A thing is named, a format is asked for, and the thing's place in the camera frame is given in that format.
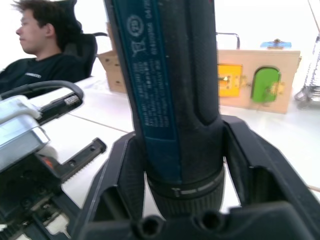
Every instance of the white wall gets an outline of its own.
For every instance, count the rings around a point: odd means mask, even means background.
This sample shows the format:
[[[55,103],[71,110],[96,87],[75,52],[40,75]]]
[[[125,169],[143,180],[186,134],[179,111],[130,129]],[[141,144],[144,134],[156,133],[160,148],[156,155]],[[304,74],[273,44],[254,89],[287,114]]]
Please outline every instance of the white wall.
[[[310,0],[320,21],[320,2]],[[20,14],[10,4],[13,0],[0,1],[0,69],[16,59],[26,57],[15,34],[20,26]],[[216,30],[233,32],[240,36],[242,48],[257,48],[262,42],[279,38],[292,42],[292,47],[301,50],[303,56],[299,74],[302,84],[305,69],[309,64],[315,38],[318,34],[307,0],[215,0]],[[77,19],[85,33],[106,32],[106,13],[103,0],[78,0],[75,6]],[[233,47],[230,37],[218,41]],[[98,38],[98,52],[110,49],[105,37]],[[102,66],[97,61],[93,75],[102,76]]]

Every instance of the black cable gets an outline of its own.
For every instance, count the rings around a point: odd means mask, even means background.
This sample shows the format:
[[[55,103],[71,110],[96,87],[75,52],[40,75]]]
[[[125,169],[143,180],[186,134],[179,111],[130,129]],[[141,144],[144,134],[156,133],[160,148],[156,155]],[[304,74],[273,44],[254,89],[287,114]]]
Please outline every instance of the black cable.
[[[62,80],[52,80],[52,81],[42,81],[36,82],[32,84],[26,84],[23,86],[19,86],[14,88],[10,91],[6,91],[0,94],[1,99],[7,99],[16,95],[24,95],[32,92],[37,92],[43,89],[58,89],[58,88],[67,88],[74,92],[74,94],[79,98],[84,98],[84,92],[78,87],[76,84],[69,82],[69,81],[62,81]]]

